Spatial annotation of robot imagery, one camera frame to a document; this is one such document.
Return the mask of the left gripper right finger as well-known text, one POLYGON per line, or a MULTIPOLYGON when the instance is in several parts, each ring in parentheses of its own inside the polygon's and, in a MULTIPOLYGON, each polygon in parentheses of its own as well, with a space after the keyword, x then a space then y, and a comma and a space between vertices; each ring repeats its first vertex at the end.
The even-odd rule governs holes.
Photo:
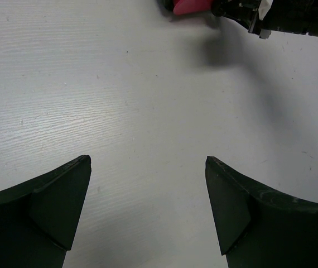
POLYGON ((220 252, 229 267, 318 267, 318 203, 205 163, 220 252))

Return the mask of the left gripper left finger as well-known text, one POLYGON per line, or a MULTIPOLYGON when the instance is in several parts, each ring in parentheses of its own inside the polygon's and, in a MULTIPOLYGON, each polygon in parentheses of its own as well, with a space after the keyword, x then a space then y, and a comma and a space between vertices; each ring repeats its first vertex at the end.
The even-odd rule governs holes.
POLYGON ((91 176, 91 158, 0 191, 0 267, 62 267, 91 176))

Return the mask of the black pink drawer organizer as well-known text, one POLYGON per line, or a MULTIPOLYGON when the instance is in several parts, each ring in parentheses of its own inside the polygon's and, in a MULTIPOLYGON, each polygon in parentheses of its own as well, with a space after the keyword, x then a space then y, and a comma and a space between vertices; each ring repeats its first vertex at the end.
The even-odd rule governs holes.
POLYGON ((163 0, 163 6, 174 15, 188 15, 211 10, 213 0, 163 0))

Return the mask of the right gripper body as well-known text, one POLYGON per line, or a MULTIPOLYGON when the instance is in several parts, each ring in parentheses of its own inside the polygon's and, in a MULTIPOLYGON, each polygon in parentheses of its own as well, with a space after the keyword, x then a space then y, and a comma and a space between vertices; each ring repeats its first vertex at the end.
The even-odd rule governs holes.
POLYGON ((239 23, 261 39, 272 31, 318 37, 318 0, 214 1, 211 12, 239 23))

